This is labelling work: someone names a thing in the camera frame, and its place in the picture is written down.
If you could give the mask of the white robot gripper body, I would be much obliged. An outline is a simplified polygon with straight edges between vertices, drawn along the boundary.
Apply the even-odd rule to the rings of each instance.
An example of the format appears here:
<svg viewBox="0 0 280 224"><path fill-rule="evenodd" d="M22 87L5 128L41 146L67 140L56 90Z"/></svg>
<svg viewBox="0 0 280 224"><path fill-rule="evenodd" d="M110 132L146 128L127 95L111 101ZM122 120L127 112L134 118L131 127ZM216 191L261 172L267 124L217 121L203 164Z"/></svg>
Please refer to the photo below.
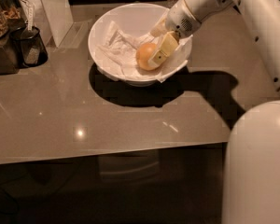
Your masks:
<svg viewBox="0 0 280 224"><path fill-rule="evenodd" d="M193 35L202 24L202 9L190 0L178 0L168 11L165 28L180 38Z"/></svg>

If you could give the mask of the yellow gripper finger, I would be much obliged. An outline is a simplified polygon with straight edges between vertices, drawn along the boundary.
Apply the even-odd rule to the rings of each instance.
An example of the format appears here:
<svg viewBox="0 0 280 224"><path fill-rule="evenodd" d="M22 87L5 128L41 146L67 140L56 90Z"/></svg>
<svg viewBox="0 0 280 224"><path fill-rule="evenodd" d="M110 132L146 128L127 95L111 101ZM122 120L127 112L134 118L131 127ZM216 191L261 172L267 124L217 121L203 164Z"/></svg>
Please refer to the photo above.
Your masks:
<svg viewBox="0 0 280 224"><path fill-rule="evenodd" d="M167 13L163 13L162 16L160 17L160 19L156 22L156 24L150 30L150 34L152 36L158 37L160 35L167 33L167 29L165 26L166 18L167 18Z"/></svg>
<svg viewBox="0 0 280 224"><path fill-rule="evenodd" d="M157 47L149 57L147 64L152 70L160 67L176 50L179 45L179 36L175 32L161 35Z"/></svg>

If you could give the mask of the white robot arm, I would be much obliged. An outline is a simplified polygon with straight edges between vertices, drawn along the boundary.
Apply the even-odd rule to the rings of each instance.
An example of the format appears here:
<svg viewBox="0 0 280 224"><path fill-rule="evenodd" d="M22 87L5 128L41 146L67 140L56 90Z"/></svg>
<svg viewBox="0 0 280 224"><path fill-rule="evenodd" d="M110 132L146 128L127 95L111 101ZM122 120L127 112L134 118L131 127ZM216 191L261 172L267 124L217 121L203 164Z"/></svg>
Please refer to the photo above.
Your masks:
<svg viewBox="0 0 280 224"><path fill-rule="evenodd" d="M280 224L280 0L178 0L154 35L193 35L235 6L261 64L244 67L243 87L263 94L234 125L223 165L222 224Z"/></svg>

